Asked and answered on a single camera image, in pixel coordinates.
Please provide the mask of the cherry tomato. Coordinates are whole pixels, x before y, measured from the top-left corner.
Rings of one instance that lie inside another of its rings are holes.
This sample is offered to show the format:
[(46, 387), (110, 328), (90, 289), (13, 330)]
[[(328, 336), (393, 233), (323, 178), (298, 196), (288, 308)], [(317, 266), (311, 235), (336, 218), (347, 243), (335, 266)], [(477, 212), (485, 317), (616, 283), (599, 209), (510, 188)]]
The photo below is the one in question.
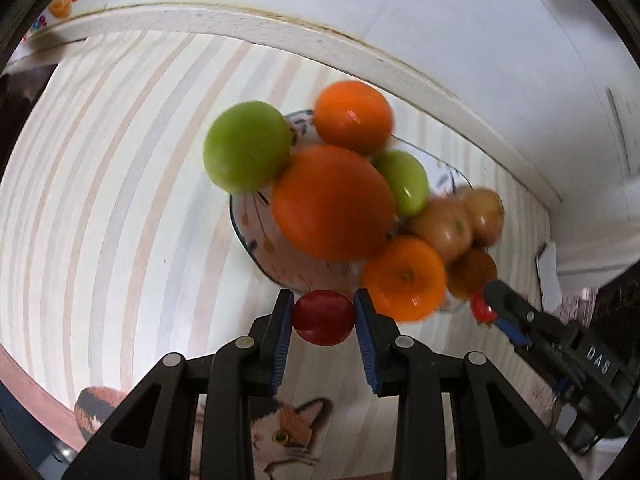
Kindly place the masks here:
[(470, 300), (470, 308), (478, 324), (491, 325), (497, 321), (498, 314), (486, 304), (483, 292), (476, 292)]
[(314, 290), (297, 299), (292, 311), (296, 333), (316, 346), (335, 346), (348, 338), (356, 322), (352, 302), (332, 290)]

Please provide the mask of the large orange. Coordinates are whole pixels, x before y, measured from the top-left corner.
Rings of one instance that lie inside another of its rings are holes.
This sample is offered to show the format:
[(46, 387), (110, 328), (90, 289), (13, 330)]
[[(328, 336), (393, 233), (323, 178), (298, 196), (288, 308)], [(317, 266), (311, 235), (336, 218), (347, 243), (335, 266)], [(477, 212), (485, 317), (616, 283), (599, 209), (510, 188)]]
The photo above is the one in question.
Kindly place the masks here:
[(270, 207), (300, 252), (351, 262), (381, 249), (396, 218), (390, 186), (364, 157), (334, 145), (294, 153), (274, 181)]

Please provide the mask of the red apple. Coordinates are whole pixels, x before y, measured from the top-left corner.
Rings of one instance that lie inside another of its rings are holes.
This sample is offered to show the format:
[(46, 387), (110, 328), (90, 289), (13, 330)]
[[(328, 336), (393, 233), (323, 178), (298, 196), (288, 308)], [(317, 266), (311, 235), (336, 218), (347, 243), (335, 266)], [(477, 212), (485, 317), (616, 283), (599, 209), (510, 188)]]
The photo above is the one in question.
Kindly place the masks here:
[(450, 196), (430, 200), (406, 229), (429, 244), (445, 266), (467, 252), (474, 238), (468, 211), (461, 200)]
[(458, 189), (459, 200), (468, 212), (474, 235), (474, 244), (478, 247), (490, 247), (501, 238), (506, 211), (500, 196), (490, 188)]

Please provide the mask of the small orange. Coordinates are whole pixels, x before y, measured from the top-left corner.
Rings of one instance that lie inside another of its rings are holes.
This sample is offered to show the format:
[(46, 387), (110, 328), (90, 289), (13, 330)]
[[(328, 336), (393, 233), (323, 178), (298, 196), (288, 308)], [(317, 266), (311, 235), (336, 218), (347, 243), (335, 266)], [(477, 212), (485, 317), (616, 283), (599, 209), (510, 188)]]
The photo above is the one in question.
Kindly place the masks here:
[(314, 128), (323, 142), (369, 156), (390, 140), (394, 114), (375, 88), (356, 80), (337, 81), (314, 102)]

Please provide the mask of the small brown-red apple front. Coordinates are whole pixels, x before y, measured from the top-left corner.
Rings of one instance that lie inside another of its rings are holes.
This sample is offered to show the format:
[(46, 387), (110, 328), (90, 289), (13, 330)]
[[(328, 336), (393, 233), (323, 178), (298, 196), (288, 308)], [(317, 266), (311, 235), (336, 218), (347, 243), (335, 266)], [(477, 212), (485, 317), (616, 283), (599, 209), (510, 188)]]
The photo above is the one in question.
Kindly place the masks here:
[(459, 300), (470, 299), (497, 278), (495, 260), (482, 248), (470, 248), (447, 268), (447, 288)]

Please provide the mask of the green apple back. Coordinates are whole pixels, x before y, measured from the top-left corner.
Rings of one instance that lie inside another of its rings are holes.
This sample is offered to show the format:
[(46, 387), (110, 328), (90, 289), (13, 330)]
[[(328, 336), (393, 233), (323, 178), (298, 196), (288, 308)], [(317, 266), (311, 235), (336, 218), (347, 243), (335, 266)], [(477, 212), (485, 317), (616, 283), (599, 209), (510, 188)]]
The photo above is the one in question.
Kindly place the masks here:
[(394, 194), (397, 217), (406, 220), (420, 214), (430, 196), (422, 164), (410, 153), (399, 150), (379, 152), (371, 162)]

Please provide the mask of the floral ceramic plate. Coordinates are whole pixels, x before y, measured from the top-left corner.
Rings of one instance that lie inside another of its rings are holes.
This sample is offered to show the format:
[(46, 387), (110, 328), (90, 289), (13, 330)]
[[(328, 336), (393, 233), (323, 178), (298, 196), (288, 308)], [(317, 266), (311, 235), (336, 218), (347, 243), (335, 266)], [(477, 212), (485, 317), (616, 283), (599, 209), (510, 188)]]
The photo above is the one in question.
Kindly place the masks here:
[[(471, 182), (462, 172), (414, 143), (394, 134), (390, 150), (407, 152), (425, 169), (431, 196), (451, 195)], [(281, 233), (270, 208), (271, 188), (253, 194), (232, 195), (229, 214), (238, 240), (260, 272), (293, 292), (306, 294), (331, 289), (345, 296), (359, 285), (359, 262), (326, 262), (300, 252)]]

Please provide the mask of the green apple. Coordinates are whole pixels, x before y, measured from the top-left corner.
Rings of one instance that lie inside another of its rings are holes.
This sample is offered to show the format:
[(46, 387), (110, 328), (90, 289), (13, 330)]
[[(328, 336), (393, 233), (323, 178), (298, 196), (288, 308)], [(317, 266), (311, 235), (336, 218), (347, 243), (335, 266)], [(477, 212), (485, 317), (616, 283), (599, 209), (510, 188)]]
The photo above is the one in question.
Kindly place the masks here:
[(288, 122), (262, 101), (235, 104), (210, 126), (203, 146), (209, 180), (229, 194), (254, 193), (269, 184), (290, 158)]
[(397, 217), (406, 220), (420, 214), (430, 196), (422, 164), (410, 153), (399, 150), (379, 152), (371, 162), (394, 194)]

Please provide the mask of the striped tablecloth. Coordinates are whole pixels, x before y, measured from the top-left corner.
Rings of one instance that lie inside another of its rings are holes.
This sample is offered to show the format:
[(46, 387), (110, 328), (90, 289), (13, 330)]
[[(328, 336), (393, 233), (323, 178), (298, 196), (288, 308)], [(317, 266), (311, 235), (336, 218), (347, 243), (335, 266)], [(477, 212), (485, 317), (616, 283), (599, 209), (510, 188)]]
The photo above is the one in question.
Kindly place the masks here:
[[(344, 73), (281, 50), (177, 32), (94, 36), (66, 55), (17, 139), (1, 182), (1, 379), (61, 440), (81, 448), (72, 408), (89, 386), (128, 391), (166, 353), (212, 353), (271, 310), (279, 286), (236, 238), (229, 196), (204, 172), (210, 124), (236, 102), (311, 107)], [(382, 90), (395, 133), (493, 188), (506, 228), (499, 278), (540, 305), (535, 256), (547, 208), (457, 133)], [(436, 352), (483, 351), (526, 396), (535, 374), (469, 307), (401, 330)], [(363, 376), (355, 334), (336, 347), (293, 334), (279, 398), (333, 401), (317, 466), (275, 479), (392, 469), (396, 399)]]

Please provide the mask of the green apple front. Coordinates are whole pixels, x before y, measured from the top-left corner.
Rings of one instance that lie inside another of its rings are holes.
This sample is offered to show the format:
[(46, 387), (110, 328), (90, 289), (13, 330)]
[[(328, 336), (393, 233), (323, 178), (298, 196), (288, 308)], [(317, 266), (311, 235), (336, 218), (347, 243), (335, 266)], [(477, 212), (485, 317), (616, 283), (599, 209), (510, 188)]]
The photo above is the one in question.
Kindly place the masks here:
[(262, 101), (235, 104), (210, 126), (203, 146), (209, 180), (229, 194), (254, 193), (269, 184), (290, 158), (288, 122)]

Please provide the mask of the cat-shaped mat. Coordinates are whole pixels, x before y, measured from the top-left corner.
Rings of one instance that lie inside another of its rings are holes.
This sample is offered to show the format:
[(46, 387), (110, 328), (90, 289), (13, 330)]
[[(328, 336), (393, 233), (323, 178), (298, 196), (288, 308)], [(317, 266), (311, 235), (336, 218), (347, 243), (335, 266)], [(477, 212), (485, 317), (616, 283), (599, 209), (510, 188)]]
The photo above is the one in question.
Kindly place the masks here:
[[(127, 393), (104, 386), (82, 389), (75, 402), (77, 426), (86, 440), (100, 429)], [(312, 455), (316, 433), (330, 416), (333, 403), (327, 398), (314, 398), (292, 405), (276, 398), (250, 400), (250, 443), (252, 444), (254, 477), (271, 479), (274, 468), (281, 464), (318, 464)]]

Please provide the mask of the colourful wall sticker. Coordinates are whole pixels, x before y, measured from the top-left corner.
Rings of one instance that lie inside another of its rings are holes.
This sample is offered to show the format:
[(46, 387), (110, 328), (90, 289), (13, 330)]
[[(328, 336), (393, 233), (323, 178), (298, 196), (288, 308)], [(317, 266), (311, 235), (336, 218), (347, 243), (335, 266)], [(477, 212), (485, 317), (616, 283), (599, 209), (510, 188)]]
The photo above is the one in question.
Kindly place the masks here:
[(38, 18), (29, 27), (22, 41), (25, 42), (31, 36), (34, 36), (37, 32), (41, 32), (43, 29), (56, 24), (58, 22), (66, 21), (72, 16), (73, 6), (78, 3), (79, 0), (52, 0), (46, 7), (46, 10), (42, 11)]

